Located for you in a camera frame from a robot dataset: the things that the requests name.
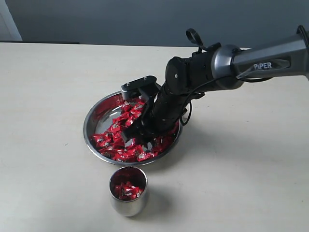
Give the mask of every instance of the stainless steel bowl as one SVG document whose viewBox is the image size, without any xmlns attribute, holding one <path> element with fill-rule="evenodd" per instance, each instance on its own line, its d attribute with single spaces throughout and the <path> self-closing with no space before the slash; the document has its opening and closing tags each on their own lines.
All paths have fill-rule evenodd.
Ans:
<svg viewBox="0 0 309 232">
<path fill-rule="evenodd" d="M 158 156 L 148 159 L 142 162 L 118 162 L 114 161 L 108 157 L 103 156 L 100 154 L 96 148 L 92 145 L 90 139 L 91 135 L 94 133 L 104 133 L 107 128 L 112 124 L 112 119 L 120 116 L 121 114 L 121 92 L 113 93 L 100 101 L 98 101 L 89 111 L 87 114 L 85 121 L 84 121 L 84 139 L 85 142 L 90 149 L 90 151 L 95 154 L 97 157 L 99 157 L 101 160 L 104 160 L 108 163 L 117 164 L 117 165 L 123 165 L 123 166 L 136 166 L 136 165 L 145 165 L 148 163 L 152 163 L 159 158 L 166 155 L 173 147 L 176 145 L 176 143 L 179 140 L 179 136 L 182 132 L 182 126 L 179 123 L 179 128 L 177 132 L 177 136 L 174 140 L 174 142 L 171 144 L 169 148 L 167 148 L 165 151 L 160 153 Z"/>
<path fill-rule="evenodd" d="M 143 193 L 131 201 L 120 200 L 114 194 L 115 185 L 120 185 L 121 182 L 126 183 L 127 181 L 143 189 Z M 122 167 L 118 169 L 110 178 L 110 200 L 113 208 L 119 214 L 126 217 L 132 217 L 140 213 L 145 208 L 149 198 L 147 185 L 147 176 L 141 169 L 137 167 Z"/>
</svg>

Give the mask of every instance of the robotic arm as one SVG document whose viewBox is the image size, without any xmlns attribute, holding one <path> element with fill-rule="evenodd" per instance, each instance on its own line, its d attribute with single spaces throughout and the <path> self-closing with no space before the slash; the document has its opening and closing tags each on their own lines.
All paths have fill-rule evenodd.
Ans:
<svg viewBox="0 0 309 232">
<path fill-rule="evenodd" d="M 220 43 L 204 47 L 193 29 L 188 39 L 198 45 L 189 58 L 173 57 L 166 66 L 161 87 L 154 76 L 121 86 L 125 100 L 142 96 L 146 100 L 142 115 L 122 132 L 124 141 L 136 138 L 147 143 L 173 128 L 191 100 L 208 91 L 230 90 L 244 82 L 261 82 L 277 76 L 304 75 L 309 79 L 309 36 L 303 26 L 296 35 L 249 50 Z"/>
</svg>

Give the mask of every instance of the white table surface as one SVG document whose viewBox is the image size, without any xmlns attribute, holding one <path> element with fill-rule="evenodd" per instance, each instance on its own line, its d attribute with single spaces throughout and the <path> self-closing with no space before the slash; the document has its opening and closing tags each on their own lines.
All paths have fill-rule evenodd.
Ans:
<svg viewBox="0 0 309 232">
<path fill-rule="evenodd" d="M 84 118 L 127 81 L 195 48 L 0 43 L 1 232 L 307 232 L 309 83 L 282 77 L 207 94 L 173 152 L 143 166 L 150 200 L 111 207 L 117 166 L 86 147 Z"/>
</svg>

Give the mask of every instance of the metal cup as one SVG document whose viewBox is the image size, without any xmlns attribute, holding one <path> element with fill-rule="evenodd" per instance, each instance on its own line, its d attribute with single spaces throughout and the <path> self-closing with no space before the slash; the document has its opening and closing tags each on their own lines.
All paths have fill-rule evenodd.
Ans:
<svg viewBox="0 0 309 232">
<path fill-rule="evenodd" d="M 134 186 L 144 189 L 143 193 L 131 201 L 118 199 L 114 194 L 114 187 L 115 185 L 120 185 L 121 182 L 125 183 L 126 181 L 130 181 Z M 118 169 L 110 179 L 110 200 L 113 208 L 119 214 L 126 217 L 131 217 L 140 213 L 148 200 L 149 193 L 147 191 L 147 185 L 147 176 L 141 169 L 137 167 L 123 167 Z"/>
</svg>

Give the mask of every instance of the cup rim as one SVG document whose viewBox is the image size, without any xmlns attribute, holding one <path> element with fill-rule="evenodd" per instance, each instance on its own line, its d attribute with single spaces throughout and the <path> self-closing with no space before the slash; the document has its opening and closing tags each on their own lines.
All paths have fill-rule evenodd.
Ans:
<svg viewBox="0 0 309 232">
<path fill-rule="evenodd" d="M 111 190 L 111 182 L 112 182 L 113 176 L 114 176 L 119 170 L 124 169 L 124 168 L 135 168 L 135 169 L 138 169 L 138 170 L 144 175 L 145 180 L 146 180 L 145 189 L 144 189 L 144 191 L 141 193 L 141 195 L 140 195 L 139 197 L 133 199 L 133 200 L 130 200 L 130 201 L 124 201 L 124 200 L 120 200 L 120 199 L 116 198 L 116 197 L 114 196 L 114 194 L 112 193 L 112 190 Z M 140 197 L 142 197 L 142 195 L 143 195 L 143 194 L 146 192 L 146 190 L 147 190 L 147 186 L 148 186 L 148 179 L 147 179 L 147 176 L 146 176 L 145 172 L 144 172 L 142 169 L 140 169 L 140 168 L 138 168 L 138 167 L 135 167 L 135 166 L 124 166 L 124 167 L 121 167 L 121 168 L 117 169 L 117 170 L 112 174 L 112 176 L 110 177 L 109 190 L 110 190 L 110 194 L 112 195 L 112 197 L 113 197 L 114 199 L 116 199 L 117 201 L 129 203 L 129 202 L 136 201 L 137 199 L 139 199 Z"/>
</svg>

